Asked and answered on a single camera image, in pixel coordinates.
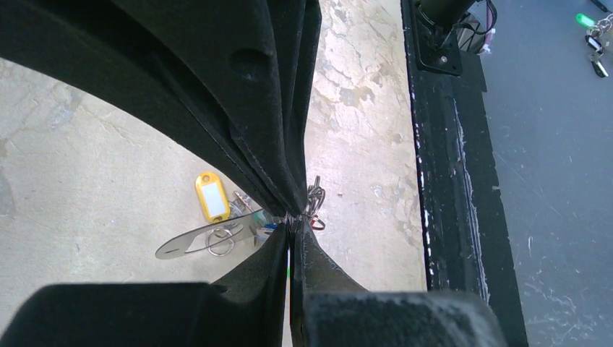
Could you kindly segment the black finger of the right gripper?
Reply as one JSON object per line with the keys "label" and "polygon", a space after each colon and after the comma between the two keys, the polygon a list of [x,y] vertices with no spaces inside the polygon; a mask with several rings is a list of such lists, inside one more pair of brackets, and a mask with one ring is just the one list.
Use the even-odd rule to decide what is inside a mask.
{"label": "black finger of the right gripper", "polygon": [[3,1],[1,57],[78,87],[282,211],[269,1]]}
{"label": "black finger of the right gripper", "polygon": [[307,200],[304,135],[322,15],[318,1],[269,1],[282,116],[280,186],[282,211],[301,211]]}

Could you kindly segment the metal keyring holder with keys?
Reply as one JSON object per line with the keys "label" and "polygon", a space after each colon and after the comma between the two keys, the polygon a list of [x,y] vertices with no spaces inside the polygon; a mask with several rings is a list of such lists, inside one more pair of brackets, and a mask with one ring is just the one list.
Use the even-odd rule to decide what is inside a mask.
{"label": "metal keyring holder with keys", "polygon": [[176,236],[160,246],[155,257],[159,260],[171,260],[203,250],[209,251],[216,257],[222,257],[226,253],[215,252],[213,247],[228,242],[230,248],[233,249],[236,242],[248,236],[254,237],[255,244],[259,244],[260,241],[266,241],[268,236],[281,225],[284,225],[290,232],[294,232],[300,222],[308,224],[311,228],[310,221],[317,215],[325,200],[325,190],[320,186],[319,176],[315,177],[313,185],[308,187],[307,192],[309,202],[304,213],[296,217],[289,215],[284,218],[274,218],[263,209],[251,209],[244,196],[237,194],[236,201],[245,208],[245,213]]}

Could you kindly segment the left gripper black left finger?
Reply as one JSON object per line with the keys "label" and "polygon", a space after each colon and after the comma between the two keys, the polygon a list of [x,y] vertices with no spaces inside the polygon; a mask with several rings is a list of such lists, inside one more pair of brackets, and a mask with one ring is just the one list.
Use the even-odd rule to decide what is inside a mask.
{"label": "left gripper black left finger", "polygon": [[3,346],[279,346],[288,234],[278,227],[213,283],[57,284],[36,291]]}

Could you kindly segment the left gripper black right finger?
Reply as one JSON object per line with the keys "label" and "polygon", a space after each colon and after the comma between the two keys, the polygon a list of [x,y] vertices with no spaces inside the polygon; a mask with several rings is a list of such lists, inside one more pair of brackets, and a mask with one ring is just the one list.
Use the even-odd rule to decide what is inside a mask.
{"label": "left gripper black right finger", "polygon": [[295,346],[506,346],[498,319],[462,291],[372,292],[319,246],[306,221],[289,226]]}

